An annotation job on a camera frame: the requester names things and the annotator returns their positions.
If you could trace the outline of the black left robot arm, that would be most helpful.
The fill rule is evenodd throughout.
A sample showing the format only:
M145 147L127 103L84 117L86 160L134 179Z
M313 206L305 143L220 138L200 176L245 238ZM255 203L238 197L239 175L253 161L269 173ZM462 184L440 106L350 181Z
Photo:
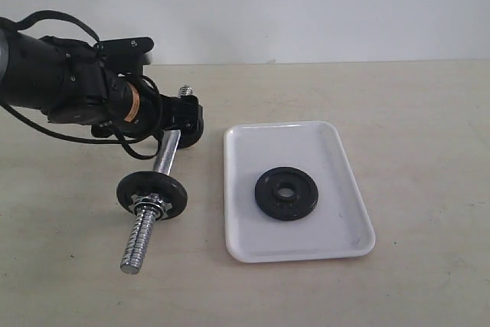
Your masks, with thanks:
M25 34L39 21L66 21L95 43ZM166 96L151 86L143 69L151 63L150 37L100 40L72 15L44 10L20 21L1 19L1 102L37 110L52 124L89 126L92 144L140 142L177 129L180 147L204 132L196 96Z

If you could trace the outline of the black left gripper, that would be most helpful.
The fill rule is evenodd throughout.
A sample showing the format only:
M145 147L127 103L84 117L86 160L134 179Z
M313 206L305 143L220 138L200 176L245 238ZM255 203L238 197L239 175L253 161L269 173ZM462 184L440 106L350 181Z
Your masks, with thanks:
M109 79L105 116L91 126L96 138L120 132L130 139L158 137L161 131L204 129L203 107L195 95L169 97L142 74L118 74Z

